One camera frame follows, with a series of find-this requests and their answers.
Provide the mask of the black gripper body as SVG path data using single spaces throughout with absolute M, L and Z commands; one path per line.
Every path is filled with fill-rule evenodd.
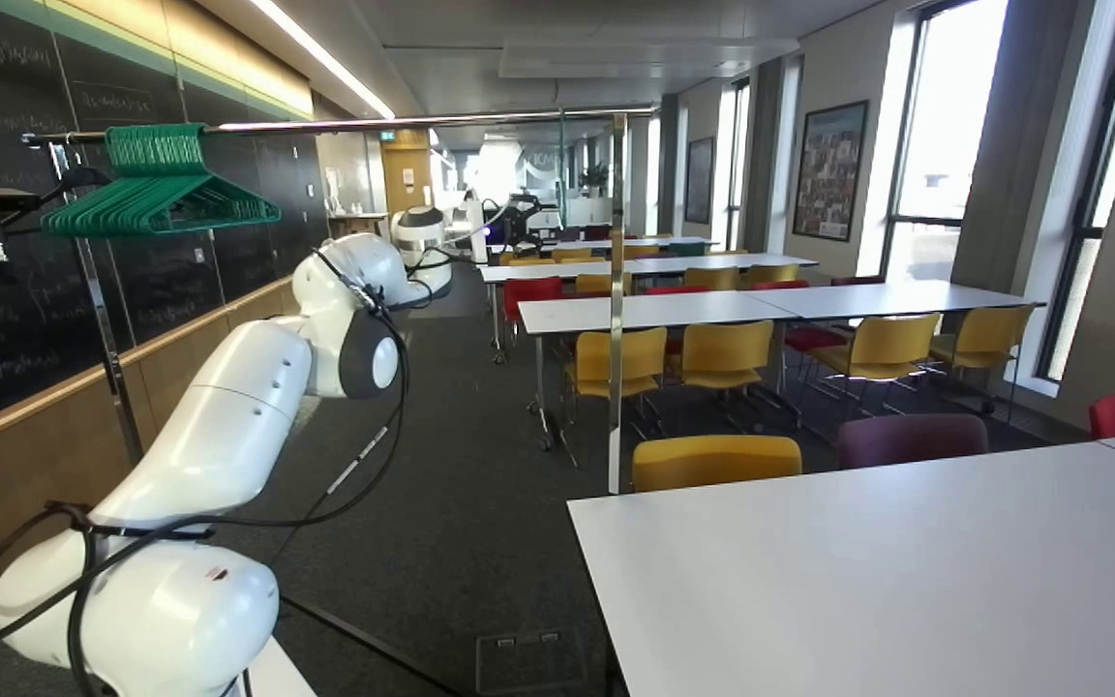
M 488 216 L 488 240 L 492 243 L 542 243 L 539 230 L 525 228 L 525 220 L 533 212 L 547 212 L 547 201 L 539 201 L 533 192 L 512 192 L 492 216 Z

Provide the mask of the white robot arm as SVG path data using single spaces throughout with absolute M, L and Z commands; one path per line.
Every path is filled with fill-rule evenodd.
M 235 325 L 197 366 L 144 459 L 90 512 L 0 573 L 0 636 L 112 697 L 317 697 L 275 637 L 277 580 L 208 547 L 254 499 L 317 397 L 399 383 L 392 313 L 439 298 L 483 230 L 413 207 L 311 250 L 294 309 Z

